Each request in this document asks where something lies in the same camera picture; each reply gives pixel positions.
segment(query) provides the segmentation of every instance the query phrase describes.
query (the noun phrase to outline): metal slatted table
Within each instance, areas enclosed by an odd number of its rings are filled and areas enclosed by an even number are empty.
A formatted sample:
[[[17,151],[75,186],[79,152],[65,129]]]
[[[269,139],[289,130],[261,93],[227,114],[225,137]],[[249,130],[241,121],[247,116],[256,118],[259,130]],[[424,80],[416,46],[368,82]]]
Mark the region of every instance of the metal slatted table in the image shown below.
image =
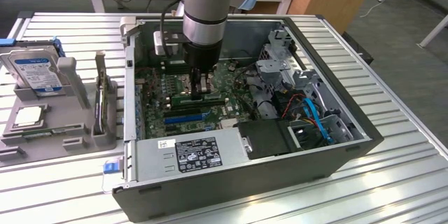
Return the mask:
[[[105,50],[108,73],[123,87],[119,15],[36,13],[32,18],[17,19],[9,35],[17,39],[60,36],[67,56],[77,59],[77,73],[84,82],[95,78],[95,51]],[[329,24],[315,16],[291,18],[384,135],[384,142],[329,178],[145,223],[448,221],[445,147]],[[304,54],[299,55],[312,68]],[[0,70],[0,83],[3,130],[15,100],[13,79],[5,69]],[[123,137],[123,88],[119,97],[117,124]],[[101,188],[104,161],[121,152],[119,145],[108,152],[0,168],[0,223],[128,223],[112,196]]]

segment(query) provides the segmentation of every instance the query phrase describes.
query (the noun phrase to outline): motherboard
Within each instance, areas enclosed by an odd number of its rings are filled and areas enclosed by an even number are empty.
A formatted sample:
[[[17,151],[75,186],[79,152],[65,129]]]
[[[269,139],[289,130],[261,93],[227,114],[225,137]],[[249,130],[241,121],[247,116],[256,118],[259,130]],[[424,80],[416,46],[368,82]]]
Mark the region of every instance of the motherboard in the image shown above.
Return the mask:
[[[253,98],[235,60],[220,61],[201,80],[201,98],[192,100],[184,63],[136,69],[137,135],[157,138],[233,127],[255,120]]]

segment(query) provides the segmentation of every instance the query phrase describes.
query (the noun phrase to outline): gray floor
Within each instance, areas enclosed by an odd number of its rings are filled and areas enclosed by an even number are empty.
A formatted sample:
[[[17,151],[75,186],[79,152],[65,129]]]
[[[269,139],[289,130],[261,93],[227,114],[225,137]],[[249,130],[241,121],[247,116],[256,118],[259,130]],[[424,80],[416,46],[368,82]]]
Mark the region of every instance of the gray floor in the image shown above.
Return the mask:
[[[107,12],[145,12],[148,1],[125,3],[117,10],[105,1]],[[149,12],[159,13],[167,1],[152,1]],[[377,4],[365,0],[348,33],[372,55],[372,67],[417,117],[448,146],[448,30],[425,49],[419,43],[443,19],[420,0],[387,0],[371,14],[360,18]],[[0,0],[0,37],[8,35],[20,10],[36,12],[93,12],[89,0]]]

